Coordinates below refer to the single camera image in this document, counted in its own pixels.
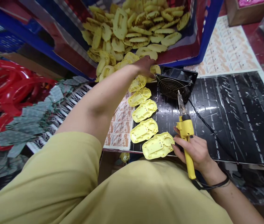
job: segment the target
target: yellow shirt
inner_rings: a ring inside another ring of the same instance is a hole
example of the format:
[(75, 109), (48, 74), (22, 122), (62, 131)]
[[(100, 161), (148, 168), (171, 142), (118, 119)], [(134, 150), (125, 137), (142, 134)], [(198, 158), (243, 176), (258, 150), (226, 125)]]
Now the yellow shirt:
[(98, 186), (101, 149), (86, 133), (54, 135), (0, 191), (0, 223), (232, 223), (170, 161), (132, 162)]

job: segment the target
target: forearm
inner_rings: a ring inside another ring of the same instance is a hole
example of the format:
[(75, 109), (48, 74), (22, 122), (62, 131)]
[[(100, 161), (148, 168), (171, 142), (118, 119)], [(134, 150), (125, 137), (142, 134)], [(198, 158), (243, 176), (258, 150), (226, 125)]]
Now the forearm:
[(138, 69), (135, 65), (127, 65), (116, 71), (111, 76), (96, 84), (87, 95), (80, 100), (79, 106), (95, 114), (113, 115), (119, 103), (125, 96), (131, 82), (137, 76)]
[(138, 74), (127, 65), (96, 84), (72, 109), (57, 133), (78, 131), (91, 134), (103, 146), (112, 116)]
[[(226, 179), (216, 162), (202, 174), (208, 185), (215, 185)], [(228, 212), (234, 224), (264, 223), (263, 217), (233, 183), (212, 189), (210, 193), (216, 203)]]

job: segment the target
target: hand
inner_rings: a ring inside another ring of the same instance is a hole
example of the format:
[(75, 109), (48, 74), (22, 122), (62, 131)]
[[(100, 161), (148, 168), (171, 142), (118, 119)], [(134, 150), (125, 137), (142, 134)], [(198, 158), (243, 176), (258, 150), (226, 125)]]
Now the hand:
[[(207, 141), (197, 137), (196, 135), (190, 139), (190, 142), (187, 142), (181, 139), (180, 131), (174, 127), (174, 130), (178, 133), (173, 139), (174, 141), (182, 146), (192, 157), (194, 168), (200, 171), (202, 174), (209, 172), (214, 165), (217, 166), (217, 163), (211, 159)], [(181, 152), (178, 146), (172, 145), (175, 155), (182, 160), (183, 163), (186, 163), (185, 154)]]
[(156, 61), (151, 59), (148, 55), (133, 63), (140, 75), (150, 78), (155, 78), (155, 76), (150, 72), (151, 66), (155, 64)]

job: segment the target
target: black plastic sheet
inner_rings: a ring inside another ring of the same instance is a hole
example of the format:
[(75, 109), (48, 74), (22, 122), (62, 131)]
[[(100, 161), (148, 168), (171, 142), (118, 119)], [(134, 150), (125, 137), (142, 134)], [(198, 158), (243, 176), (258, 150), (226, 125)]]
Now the black plastic sheet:
[[(156, 83), (147, 84), (147, 87), (158, 106), (152, 116), (158, 124), (158, 133), (168, 131), (174, 136), (177, 101), (161, 95)], [(207, 141), (214, 160), (264, 165), (264, 84), (257, 72), (198, 78), (190, 100), (225, 146), (223, 149), (187, 103), (195, 135)], [(131, 143), (130, 150), (141, 152), (141, 147), (142, 143)]]

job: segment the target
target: electric fan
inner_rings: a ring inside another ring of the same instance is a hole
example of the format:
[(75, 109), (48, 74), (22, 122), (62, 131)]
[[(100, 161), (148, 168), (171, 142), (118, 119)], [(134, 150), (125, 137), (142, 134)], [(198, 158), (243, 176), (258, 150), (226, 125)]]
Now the electric fan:
[(184, 104), (186, 104), (198, 73), (179, 68), (160, 68), (161, 74), (156, 74), (156, 79), (161, 94), (177, 100), (177, 93), (179, 90), (182, 94)]

